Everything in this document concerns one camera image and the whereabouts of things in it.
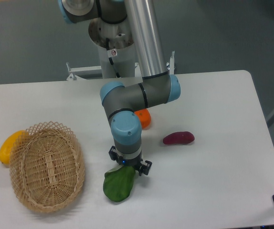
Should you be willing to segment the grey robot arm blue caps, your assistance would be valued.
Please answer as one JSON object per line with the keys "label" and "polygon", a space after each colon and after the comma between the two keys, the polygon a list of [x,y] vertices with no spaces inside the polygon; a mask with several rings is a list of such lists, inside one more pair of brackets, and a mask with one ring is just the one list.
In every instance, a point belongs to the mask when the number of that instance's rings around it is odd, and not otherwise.
{"label": "grey robot arm blue caps", "polygon": [[[103,50],[102,74],[113,81],[100,91],[114,146],[109,155],[123,166],[147,175],[152,163],[142,159],[142,125],[136,112],[180,97],[177,77],[168,73],[163,58],[154,4],[151,0],[60,0],[69,23],[91,21],[89,36]],[[121,53],[136,48],[142,82],[125,86],[128,65]]]}

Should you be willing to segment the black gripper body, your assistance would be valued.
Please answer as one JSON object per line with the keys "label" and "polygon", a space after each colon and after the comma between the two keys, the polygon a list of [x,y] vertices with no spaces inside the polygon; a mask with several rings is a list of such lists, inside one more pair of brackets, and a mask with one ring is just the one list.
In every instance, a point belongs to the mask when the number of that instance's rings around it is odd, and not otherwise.
{"label": "black gripper body", "polygon": [[118,164],[119,165],[124,165],[124,166],[132,166],[132,167],[137,167],[138,165],[141,164],[142,161],[142,153],[139,153],[137,157],[133,158],[133,159],[125,159],[123,156],[119,156],[118,157]]}

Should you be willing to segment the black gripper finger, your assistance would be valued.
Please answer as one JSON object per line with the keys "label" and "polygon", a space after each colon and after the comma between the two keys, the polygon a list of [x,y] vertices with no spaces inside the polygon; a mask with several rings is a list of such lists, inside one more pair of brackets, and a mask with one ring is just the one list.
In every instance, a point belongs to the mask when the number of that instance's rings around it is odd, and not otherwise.
{"label": "black gripper finger", "polygon": [[148,175],[152,167],[152,162],[145,160],[145,161],[140,161],[136,166],[135,170],[138,171],[139,176]]}
{"label": "black gripper finger", "polygon": [[115,162],[119,163],[119,155],[117,153],[117,150],[116,150],[115,146],[111,146],[111,148],[109,150],[109,156],[110,156],[112,161],[115,161]]}

